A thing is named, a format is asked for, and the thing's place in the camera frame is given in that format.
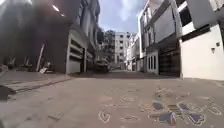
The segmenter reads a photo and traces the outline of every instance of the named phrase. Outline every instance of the parked car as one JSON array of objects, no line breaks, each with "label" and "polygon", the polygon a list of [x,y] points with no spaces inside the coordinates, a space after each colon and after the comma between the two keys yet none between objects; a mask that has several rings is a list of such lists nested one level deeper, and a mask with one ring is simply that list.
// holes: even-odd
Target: parked car
[{"label": "parked car", "polygon": [[94,65],[94,70],[97,72],[107,73],[110,70],[110,66],[107,61],[98,60]]}]

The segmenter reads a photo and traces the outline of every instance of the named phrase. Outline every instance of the street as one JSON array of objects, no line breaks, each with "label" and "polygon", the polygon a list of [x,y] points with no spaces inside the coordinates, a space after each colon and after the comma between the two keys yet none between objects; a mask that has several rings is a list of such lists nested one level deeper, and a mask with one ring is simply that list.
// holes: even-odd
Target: street
[{"label": "street", "polygon": [[222,128],[223,92],[215,81],[86,74],[0,100],[0,128]]}]

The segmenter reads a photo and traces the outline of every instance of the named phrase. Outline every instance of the sidewalk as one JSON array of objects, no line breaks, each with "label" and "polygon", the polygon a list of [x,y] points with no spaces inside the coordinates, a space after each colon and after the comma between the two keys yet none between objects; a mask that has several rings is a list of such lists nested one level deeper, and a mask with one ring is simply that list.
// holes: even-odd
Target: sidewalk
[{"label": "sidewalk", "polygon": [[56,78],[61,74],[40,74],[39,72],[8,71],[0,73],[0,85],[18,84]]},{"label": "sidewalk", "polygon": [[16,71],[2,73],[0,77],[0,101],[7,101],[9,95],[39,89],[70,79],[70,76],[59,74],[39,74]]}]

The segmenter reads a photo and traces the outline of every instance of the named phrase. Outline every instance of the pole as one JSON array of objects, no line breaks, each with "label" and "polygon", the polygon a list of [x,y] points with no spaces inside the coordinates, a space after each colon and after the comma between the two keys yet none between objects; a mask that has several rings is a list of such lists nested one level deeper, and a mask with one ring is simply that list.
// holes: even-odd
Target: pole
[{"label": "pole", "polygon": [[36,71],[38,72],[39,69],[40,69],[40,61],[41,61],[41,58],[43,56],[43,51],[44,51],[44,47],[45,47],[45,44],[43,43],[42,44],[42,48],[40,50],[40,55],[39,55],[39,58],[38,58],[38,62],[37,62],[37,68],[36,68]]}]

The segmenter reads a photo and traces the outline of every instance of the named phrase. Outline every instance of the building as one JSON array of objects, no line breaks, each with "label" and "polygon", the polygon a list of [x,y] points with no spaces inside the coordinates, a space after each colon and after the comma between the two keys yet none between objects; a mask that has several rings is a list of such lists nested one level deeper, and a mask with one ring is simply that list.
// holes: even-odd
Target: building
[{"label": "building", "polygon": [[138,18],[144,72],[224,80],[223,10],[222,0],[148,1]]},{"label": "building", "polygon": [[125,54],[131,34],[129,32],[115,33],[115,64],[124,66]]},{"label": "building", "polygon": [[108,30],[104,32],[104,41],[101,45],[101,56],[111,64],[114,65],[115,55],[115,31]]},{"label": "building", "polygon": [[26,62],[33,71],[50,62],[56,72],[70,74],[93,61],[98,0],[7,0],[0,6],[1,62],[15,58],[17,67]]},{"label": "building", "polygon": [[139,71],[137,61],[139,60],[139,34],[131,34],[128,48],[126,49],[125,64],[127,70]]}]

